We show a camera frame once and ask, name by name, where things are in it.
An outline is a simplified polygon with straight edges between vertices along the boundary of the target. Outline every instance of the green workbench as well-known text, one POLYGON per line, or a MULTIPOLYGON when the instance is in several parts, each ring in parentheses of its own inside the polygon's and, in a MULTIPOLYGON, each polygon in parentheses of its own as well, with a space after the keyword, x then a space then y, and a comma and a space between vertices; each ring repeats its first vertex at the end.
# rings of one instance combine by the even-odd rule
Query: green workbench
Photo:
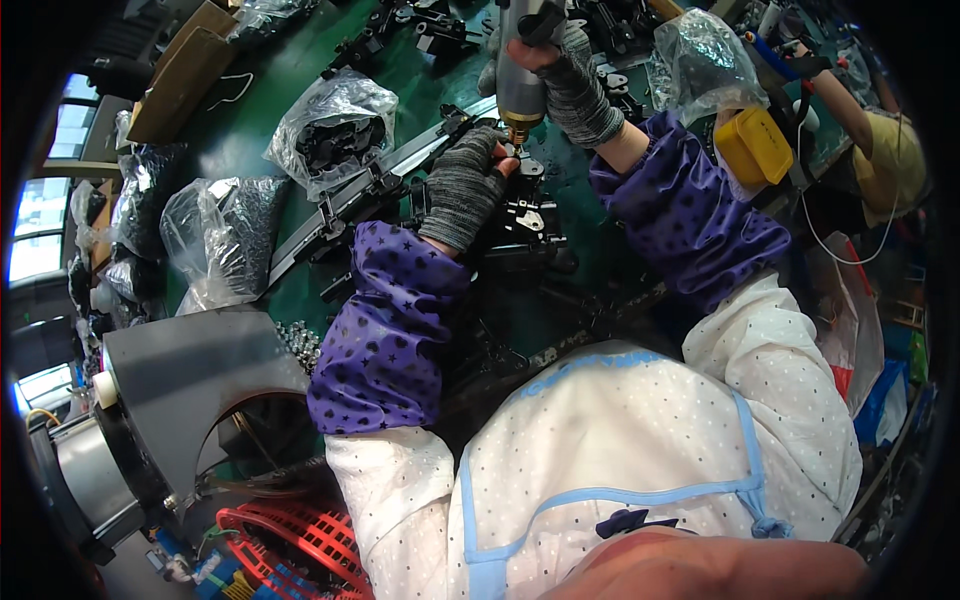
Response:
MULTIPOLYGON (((376 0, 357 0, 344 8, 323 3, 301 26, 235 61, 227 74, 250 72, 254 80, 243 97, 234 103, 222 103, 207 111, 218 100, 234 97, 242 88, 243 79, 221 80, 201 101, 179 136, 180 141, 189 143, 187 158, 180 170, 181 184, 186 185, 197 177, 282 174, 272 162, 261 157, 277 122, 333 60, 333 47, 345 37, 355 36, 376 6, 376 0)), ((477 33, 481 31, 481 20, 496 10, 493 2, 488 4, 487 0, 467 7, 453 7, 455 16, 465 20, 468 29, 477 33)), ((387 48, 375 57, 375 68, 367 73, 399 97, 396 145, 436 125, 440 121, 440 104, 465 108, 478 101, 476 79, 487 60, 481 48, 452 64, 439 64, 434 57, 415 48, 413 28, 397 32, 387 48)), ((650 106, 650 99, 645 95, 648 87, 645 69, 640 66, 627 75, 634 97, 650 106)), ((836 128, 836 124, 830 124, 832 120, 816 103, 814 99, 823 129, 828 132, 826 138, 835 138, 830 128, 836 128)), ((827 144, 824 152, 829 154, 831 147, 832 143, 827 144)), ((543 189, 560 207, 564 234, 580 258, 580 268, 575 275, 551 277, 576 284, 593 294, 610 295, 618 301, 656 296, 662 287, 653 293, 651 290, 660 278, 652 275, 643 261, 627 249, 621 230, 604 224, 607 215, 587 182, 590 154, 572 146, 549 122, 531 132, 526 148, 545 167, 543 189)), ((277 246, 316 209, 306 200, 301 187, 294 185, 293 188, 283 212, 277 246)), ((260 302, 275 320, 284 323, 303 320, 323 335, 328 327, 327 316, 335 314, 340 305, 324 304, 320 293, 345 269, 346 264, 301 263, 260 302)), ((170 314, 176 311, 185 290, 182 275, 171 269, 166 296, 170 314)), ((485 316, 494 334, 503 336, 504 342, 526 356, 538 352, 540 357, 555 355, 553 346, 581 331, 580 326, 558 316, 554 306, 530 289, 504 289, 503 294, 491 302, 485 316)), ((585 341, 583 336, 578 340, 585 341)))

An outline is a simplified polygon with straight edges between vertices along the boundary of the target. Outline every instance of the finger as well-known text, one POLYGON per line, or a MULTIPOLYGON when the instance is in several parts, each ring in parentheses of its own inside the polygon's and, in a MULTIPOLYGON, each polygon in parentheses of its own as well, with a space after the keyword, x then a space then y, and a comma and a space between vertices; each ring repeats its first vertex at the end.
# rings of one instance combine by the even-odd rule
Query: finger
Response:
POLYGON ((434 169, 460 166, 477 171, 486 171, 491 165, 491 154, 496 147, 499 134, 490 127, 478 127, 464 134, 453 148, 444 152, 434 169))
POLYGON ((477 93, 481 98, 490 98, 496 93, 496 60, 490 60, 477 78, 477 93))
POLYGON ((510 158, 501 158, 496 163, 496 170, 499 171, 504 179, 507 179, 520 166, 520 161, 512 156, 510 158))
POLYGON ((556 62, 560 57, 560 50, 550 44, 531 48, 519 39, 511 39, 507 44, 507 55, 528 71, 536 71, 556 62))

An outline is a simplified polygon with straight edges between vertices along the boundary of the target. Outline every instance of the white roller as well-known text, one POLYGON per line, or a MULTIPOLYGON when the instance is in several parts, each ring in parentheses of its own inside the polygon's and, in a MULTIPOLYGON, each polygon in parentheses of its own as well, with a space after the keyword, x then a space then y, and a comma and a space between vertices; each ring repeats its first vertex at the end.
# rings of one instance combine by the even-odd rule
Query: white roller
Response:
POLYGON ((117 403, 117 388, 109 371, 93 375, 93 398, 101 408, 109 408, 117 403))

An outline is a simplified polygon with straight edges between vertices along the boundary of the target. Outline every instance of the beige cloth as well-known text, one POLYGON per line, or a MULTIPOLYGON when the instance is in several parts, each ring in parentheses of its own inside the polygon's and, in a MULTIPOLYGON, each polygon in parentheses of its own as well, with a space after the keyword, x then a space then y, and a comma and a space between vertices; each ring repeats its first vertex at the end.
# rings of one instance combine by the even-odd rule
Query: beige cloth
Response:
POLYGON ((924 188, 926 165, 910 119, 900 116, 899 131, 899 119, 869 111, 865 114, 874 135, 873 155, 868 160, 863 151, 854 148, 853 171, 863 192, 864 217, 867 225, 874 227, 890 219, 895 203, 895 216, 913 208, 924 188))

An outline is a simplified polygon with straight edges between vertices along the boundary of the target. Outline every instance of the cardboard box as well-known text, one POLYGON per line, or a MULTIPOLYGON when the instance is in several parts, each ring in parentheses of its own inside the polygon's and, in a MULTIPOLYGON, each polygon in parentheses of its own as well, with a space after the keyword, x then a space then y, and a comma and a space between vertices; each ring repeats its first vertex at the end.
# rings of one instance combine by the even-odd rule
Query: cardboard box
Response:
MULTIPOLYGON (((96 231, 103 231, 110 226, 110 215, 113 214, 113 206, 117 202, 119 183, 115 180, 106 180, 104 184, 97 189, 101 194, 107 197, 107 203, 104 209, 100 211, 97 218, 93 221, 92 227, 96 231)), ((92 273, 98 273, 110 260, 110 243, 97 242, 90 249, 90 270, 92 273)))
POLYGON ((224 36, 236 19, 206 0, 193 13, 156 62, 143 100, 133 106, 127 139, 169 144, 210 87, 236 56, 224 36))

